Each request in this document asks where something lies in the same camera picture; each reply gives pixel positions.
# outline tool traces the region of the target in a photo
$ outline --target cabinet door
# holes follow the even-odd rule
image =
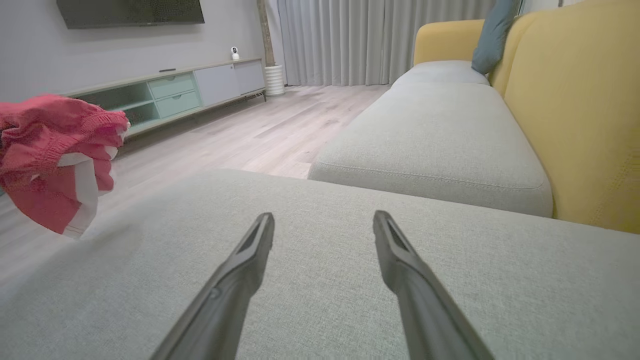
[[[209,67],[194,71],[202,104],[209,106],[240,96],[233,65]]]
[[[236,79],[240,94],[246,94],[264,88],[264,76],[262,75],[262,61],[248,61],[234,64]]]

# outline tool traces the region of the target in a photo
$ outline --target sofa armrest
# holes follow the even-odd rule
[[[438,60],[471,60],[484,20],[432,22],[415,37],[413,64]]]

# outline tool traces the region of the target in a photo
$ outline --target blue throw pillow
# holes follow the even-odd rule
[[[490,73],[502,59],[509,28],[520,11],[520,1],[498,0],[484,20],[478,47],[471,61],[472,69],[480,74]]]

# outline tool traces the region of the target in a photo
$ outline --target yellow sofa backrest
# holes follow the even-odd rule
[[[491,80],[545,168],[554,217],[640,233],[640,1],[522,17]]]

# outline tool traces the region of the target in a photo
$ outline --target white cabinet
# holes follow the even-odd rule
[[[132,136],[259,93],[264,95],[262,61],[250,58],[125,79],[65,96],[124,111],[131,123],[127,136]]]
[[[218,104],[242,94],[233,64],[200,69],[194,73],[203,106]]]
[[[253,60],[244,63],[235,63],[234,68],[236,70],[236,79],[240,94],[246,94],[264,88],[262,61]]]

